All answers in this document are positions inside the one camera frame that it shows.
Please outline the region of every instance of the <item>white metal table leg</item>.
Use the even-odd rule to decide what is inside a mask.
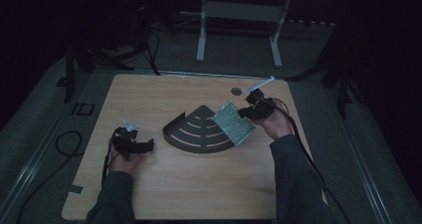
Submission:
[[[291,0],[286,0],[285,6],[282,10],[282,13],[280,14],[280,19],[277,23],[277,30],[276,33],[273,36],[270,36],[270,46],[271,46],[271,52],[273,54],[273,60],[274,60],[274,66],[276,68],[280,68],[282,64],[282,58],[280,56],[280,50],[279,45],[277,42],[279,41],[280,33],[282,32],[283,24],[285,23],[286,14],[289,9]]]
[[[205,32],[205,19],[206,19],[206,3],[207,0],[202,0],[201,7],[201,32],[199,34],[198,51],[196,53],[196,61],[203,62],[205,57],[205,42],[207,34]]]

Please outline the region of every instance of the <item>hand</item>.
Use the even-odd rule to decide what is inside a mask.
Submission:
[[[278,108],[285,111],[280,101],[273,99],[273,102]],[[281,136],[293,134],[292,125],[288,118],[277,109],[275,109],[269,117],[251,119],[251,122],[263,127],[267,135],[272,139],[277,139]]]
[[[136,154],[134,156],[131,156],[129,160],[126,160],[120,153],[118,153],[114,149],[114,145],[112,145],[111,140],[109,142],[111,144],[110,160],[112,160],[112,162],[108,166],[108,172],[123,171],[133,176],[133,172],[139,164],[141,155]]]

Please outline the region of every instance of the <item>table top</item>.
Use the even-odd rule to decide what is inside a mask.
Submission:
[[[261,79],[117,75],[87,146],[63,217],[86,219],[101,190],[108,139],[124,120],[139,123],[137,141],[154,138],[154,151],[143,154],[133,182],[136,219],[273,219],[276,217],[272,140],[261,127],[239,146],[217,153],[191,153],[164,140],[162,129],[177,116],[189,115],[202,105],[217,112],[228,101],[239,109],[245,90]],[[302,129],[289,86],[272,81],[261,87],[266,98],[279,98],[289,107],[304,145]]]

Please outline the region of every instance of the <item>gray carpet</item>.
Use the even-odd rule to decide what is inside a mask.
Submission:
[[[332,28],[302,24],[287,24],[279,42],[284,66],[274,69],[268,39],[256,36],[221,36],[208,34],[205,62],[195,62],[197,34],[158,31],[159,49],[156,57],[158,70],[199,74],[268,77],[278,79],[296,75],[310,68],[322,49]],[[150,38],[154,48],[156,40]],[[35,188],[53,173],[67,158],[55,148],[55,140],[69,130],[82,135],[81,151],[85,149],[97,121],[107,89],[115,74],[121,71],[106,65],[97,65],[93,74],[77,72],[77,92],[70,104],[64,105],[64,89],[56,82],[64,75],[64,61],[52,67],[40,84],[28,97],[18,113],[0,133],[3,152],[0,153],[1,200],[12,189],[19,172],[39,145],[48,145],[41,166],[26,194],[5,223],[15,223],[22,203]],[[144,56],[124,61],[136,67],[134,74],[152,74]],[[319,84],[323,73],[299,83],[290,83],[292,94],[307,134],[316,165],[328,182],[329,188],[343,206],[352,223],[377,223],[377,218],[366,195],[366,187],[353,162],[347,130],[361,150],[368,169],[386,209],[391,223],[422,223],[421,209],[385,143],[367,106],[354,101],[347,105],[347,121],[344,123],[333,103],[336,89],[325,90]],[[92,115],[74,115],[75,104],[94,105]],[[72,152],[79,140],[73,133],[60,138],[60,147]],[[52,177],[26,206],[21,223],[84,223],[66,221],[61,210],[67,191],[73,182],[81,157],[74,157]],[[328,197],[340,223],[345,223],[338,208]]]

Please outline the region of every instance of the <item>dark sleeve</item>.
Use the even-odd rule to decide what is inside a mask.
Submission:
[[[275,161],[277,223],[337,223],[322,201],[322,181],[294,135],[270,145]]]
[[[87,215],[87,223],[133,224],[132,184],[133,178],[126,172],[109,173],[96,205]]]

